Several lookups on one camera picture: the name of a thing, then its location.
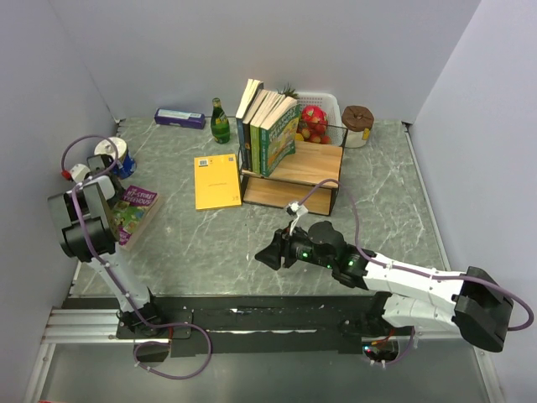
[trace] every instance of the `apple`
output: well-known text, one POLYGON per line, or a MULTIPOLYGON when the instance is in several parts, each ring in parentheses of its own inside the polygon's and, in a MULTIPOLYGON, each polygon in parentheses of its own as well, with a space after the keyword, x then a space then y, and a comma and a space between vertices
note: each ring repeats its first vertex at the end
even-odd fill
POLYGON ((320 143, 321 142, 321 136, 317 133, 312 133, 310 136, 310 142, 311 143, 320 143))
POLYGON ((303 128, 302 137, 307 140, 310 138, 310 136, 311 136, 311 130, 309 130, 308 128, 303 128))

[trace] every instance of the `glass bottle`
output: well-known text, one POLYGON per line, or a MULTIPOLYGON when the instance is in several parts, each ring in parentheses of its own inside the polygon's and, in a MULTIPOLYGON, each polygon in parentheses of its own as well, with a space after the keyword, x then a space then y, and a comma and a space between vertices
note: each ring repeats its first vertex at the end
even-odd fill
POLYGON ((229 141, 229 121, 222 109, 220 98, 212 100, 211 131, 217 143, 224 144, 229 141))

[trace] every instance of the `jar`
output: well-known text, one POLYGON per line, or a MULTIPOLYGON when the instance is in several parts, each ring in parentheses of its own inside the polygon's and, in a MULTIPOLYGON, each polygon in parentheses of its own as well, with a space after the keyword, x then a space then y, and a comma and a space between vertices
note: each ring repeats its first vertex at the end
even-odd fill
POLYGON ((349 129, 345 147, 357 149, 366 145, 375 118, 366 107, 346 107, 341 117, 343 125, 349 129))

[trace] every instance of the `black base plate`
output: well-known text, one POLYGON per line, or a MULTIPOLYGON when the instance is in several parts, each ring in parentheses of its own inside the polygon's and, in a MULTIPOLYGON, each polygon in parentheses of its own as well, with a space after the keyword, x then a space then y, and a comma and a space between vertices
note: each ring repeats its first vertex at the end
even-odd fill
MULTIPOLYGON (((206 329, 213 353, 280 353, 337 351, 362 353, 362 337, 387 336, 391 326, 382 319, 389 294, 375 296, 182 296, 159 297, 156 303, 166 322, 189 322, 206 329)), ((70 298, 65 309, 111 309, 110 298, 70 298)), ((397 329, 408 335, 409 328, 397 329)), ((207 350, 199 332, 177 327, 172 357, 207 350)), ((125 327, 117 337, 140 339, 125 327)), ((169 337, 168 333, 160 336, 169 337)))

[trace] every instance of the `wooden shelf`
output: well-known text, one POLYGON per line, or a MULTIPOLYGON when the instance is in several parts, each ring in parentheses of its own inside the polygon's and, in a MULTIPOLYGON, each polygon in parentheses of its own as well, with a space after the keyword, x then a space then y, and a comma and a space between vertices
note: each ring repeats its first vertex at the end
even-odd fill
MULTIPOLYGON (((287 155, 268 177, 241 170, 241 195, 245 203, 285 207, 304 198, 324 179, 338 179, 343 147, 295 142, 296 152, 287 155)), ((306 201, 310 212, 329 216, 336 202, 337 183, 325 183, 306 201)))
MULTIPOLYGON (((311 186, 253 177, 248 181, 242 200, 264 206, 285 207, 290 202, 302 199, 310 190, 311 186)), ((330 214, 330 200, 331 191, 319 189, 304 204, 310 212, 327 216, 330 214)))
MULTIPOLYGON (((274 172, 266 179, 293 182, 301 185, 316 185, 324 179, 338 179, 343 148, 334 145, 295 142, 296 152, 287 155, 278 164, 274 172)), ((242 170, 243 175, 257 178, 262 176, 249 170, 242 170)), ((326 183, 327 189, 337 188, 333 182, 326 183)))

